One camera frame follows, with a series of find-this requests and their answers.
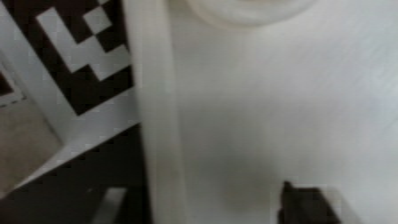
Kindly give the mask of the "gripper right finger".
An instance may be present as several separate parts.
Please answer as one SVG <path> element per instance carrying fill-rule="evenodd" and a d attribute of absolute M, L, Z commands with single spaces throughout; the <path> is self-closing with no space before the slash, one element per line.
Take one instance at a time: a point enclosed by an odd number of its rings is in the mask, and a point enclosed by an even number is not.
<path fill-rule="evenodd" d="M 277 224 L 362 224 L 346 205 L 333 206 L 318 187 L 282 182 Z"/>

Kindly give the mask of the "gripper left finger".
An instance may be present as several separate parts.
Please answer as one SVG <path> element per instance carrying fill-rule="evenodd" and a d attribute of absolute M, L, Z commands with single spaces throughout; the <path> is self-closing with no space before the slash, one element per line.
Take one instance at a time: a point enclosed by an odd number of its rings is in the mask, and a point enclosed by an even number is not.
<path fill-rule="evenodd" d="M 110 187 L 88 224 L 143 224 L 145 200 L 140 187 Z"/>

